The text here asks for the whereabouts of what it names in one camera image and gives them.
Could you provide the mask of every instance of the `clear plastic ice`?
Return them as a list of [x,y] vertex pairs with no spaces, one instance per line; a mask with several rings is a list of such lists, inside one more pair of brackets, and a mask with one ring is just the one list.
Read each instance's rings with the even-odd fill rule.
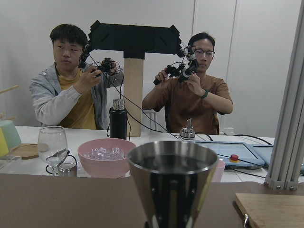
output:
[[88,154],[84,154],[84,157],[102,160],[102,161],[113,161],[125,158],[124,151],[118,147],[113,147],[110,149],[105,149],[103,147],[93,148]]

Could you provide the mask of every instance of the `man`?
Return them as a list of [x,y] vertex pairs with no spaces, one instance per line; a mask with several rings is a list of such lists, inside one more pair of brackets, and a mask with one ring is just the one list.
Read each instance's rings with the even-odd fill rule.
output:
[[75,25],[58,25],[50,38],[55,62],[33,78],[29,87],[37,120],[42,126],[106,129],[106,89],[122,83],[123,69],[116,70],[115,62],[109,73],[90,65],[79,69],[88,40]]
[[142,101],[144,110],[160,111],[165,106],[167,130],[179,133],[187,120],[195,132],[219,134],[217,113],[230,114],[233,104],[223,79],[206,74],[214,56],[214,38],[206,32],[194,35],[191,46],[199,63],[197,74],[182,83],[168,78],[166,68],[155,79],[161,81]]

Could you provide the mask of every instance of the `eyeglasses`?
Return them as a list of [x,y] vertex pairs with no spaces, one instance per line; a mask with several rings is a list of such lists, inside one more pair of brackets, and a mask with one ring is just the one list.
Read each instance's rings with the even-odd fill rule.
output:
[[202,57],[205,54],[206,58],[213,58],[215,52],[214,51],[203,51],[202,49],[195,49],[194,54],[196,57]]

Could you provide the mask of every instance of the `man in brown shirt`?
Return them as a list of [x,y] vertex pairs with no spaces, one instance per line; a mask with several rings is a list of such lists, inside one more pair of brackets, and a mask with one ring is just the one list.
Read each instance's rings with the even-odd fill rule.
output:
[[160,111],[165,107],[168,132],[179,133],[191,120],[193,130],[219,134],[217,113],[230,114],[233,104],[223,79],[206,75],[214,57],[215,40],[206,32],[194,35],[191,46],[199,63],[198,72],[181,83],[170,78],[164,68],[155,79],[161,81],[142,101],[144,110]]

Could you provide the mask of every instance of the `power outlet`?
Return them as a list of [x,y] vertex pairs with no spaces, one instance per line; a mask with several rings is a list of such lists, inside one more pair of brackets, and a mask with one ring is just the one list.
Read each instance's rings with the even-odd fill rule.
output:
[[235,135],[233,127],[224,127],[223,132],[225,135]]

